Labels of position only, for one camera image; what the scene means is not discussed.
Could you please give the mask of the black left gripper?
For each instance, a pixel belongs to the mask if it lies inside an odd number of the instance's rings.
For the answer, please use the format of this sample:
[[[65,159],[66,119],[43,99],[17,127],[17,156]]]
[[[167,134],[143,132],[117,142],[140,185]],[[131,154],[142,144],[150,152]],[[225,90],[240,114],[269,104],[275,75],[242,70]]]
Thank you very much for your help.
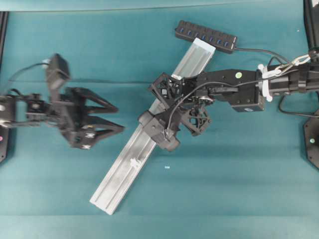
[[[42,123],[59,129],[71,147],[89,150],[97,142],[124,131],[125,127],[88,114],[113,114],[118,108],[87,88],[70,88],[70,93],[57,94],[50,102],[41,95],[25,96],[27,105],[26,126],[37,127]],[[90,100],[100,105],[87,106]]]

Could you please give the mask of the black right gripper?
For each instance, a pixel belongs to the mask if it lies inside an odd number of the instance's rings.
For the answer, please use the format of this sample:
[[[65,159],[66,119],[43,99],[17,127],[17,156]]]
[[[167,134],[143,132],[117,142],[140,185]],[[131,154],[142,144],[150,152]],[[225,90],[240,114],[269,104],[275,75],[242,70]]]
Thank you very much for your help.
[[[178,109],[186,105],[186,109],[181,109],[181,123],[192,136],[204,133],[212,123],[204,106],[214,102],[213,95],[219,89],[219,81],[211,76],[212,73],[200,73],[193,77],[179,77],[178,79],[162,73],[149,86],[149,90],[163,104],[163,110],[159,113],[170,108],[169,116],[173,117]],[[154,117],[158,113],[149,112],[149,114]]]

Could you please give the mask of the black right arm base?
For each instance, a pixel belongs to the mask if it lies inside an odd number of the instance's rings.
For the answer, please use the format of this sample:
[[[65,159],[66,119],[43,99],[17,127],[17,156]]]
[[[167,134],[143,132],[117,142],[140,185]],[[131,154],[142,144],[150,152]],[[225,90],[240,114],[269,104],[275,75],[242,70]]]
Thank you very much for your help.
[[[309,118],[304,124],[304,139],[308,161],[319,168],[319,119]]]

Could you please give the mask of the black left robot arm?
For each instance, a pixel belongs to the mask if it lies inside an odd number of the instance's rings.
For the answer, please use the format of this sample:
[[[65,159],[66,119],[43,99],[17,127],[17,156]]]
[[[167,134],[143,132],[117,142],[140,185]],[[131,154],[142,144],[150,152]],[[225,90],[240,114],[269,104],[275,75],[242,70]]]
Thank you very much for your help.
[[[17,89],[13,92],[0,98],[3,128],[37,127],[44,122],[58,128],[71,147],[83,150],[125,129],[96,116],[116,113],[118,108],[87,88],[67,87],[63,94],[52,91],[49,102],[40,94],[23,95]]]

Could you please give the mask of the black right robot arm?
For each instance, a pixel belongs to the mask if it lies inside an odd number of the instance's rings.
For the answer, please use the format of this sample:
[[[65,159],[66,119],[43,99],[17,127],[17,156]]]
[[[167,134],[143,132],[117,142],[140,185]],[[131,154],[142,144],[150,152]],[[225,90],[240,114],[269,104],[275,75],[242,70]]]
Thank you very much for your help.
[[[237,112],[264,110],[264,102],[274,96],[319,89],[319,49],[289,63],[259,65],[255,71],[220,70],[202,72],[192,77],[175,79],[161,74],[150,91],[163,104],[162,113],[152,115],[144,130],[158,141],[176,139],[180,124],[192,135],[202,134],[211,123],[206,106],[216,100],[227,102]]]

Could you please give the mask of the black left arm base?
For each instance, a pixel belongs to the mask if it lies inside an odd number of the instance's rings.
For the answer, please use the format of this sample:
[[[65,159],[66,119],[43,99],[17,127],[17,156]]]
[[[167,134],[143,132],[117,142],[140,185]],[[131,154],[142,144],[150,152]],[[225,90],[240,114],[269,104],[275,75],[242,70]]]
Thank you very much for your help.
[[[9,128],[0,127],[0,162],[3,162],[7,156],[9,132]]]

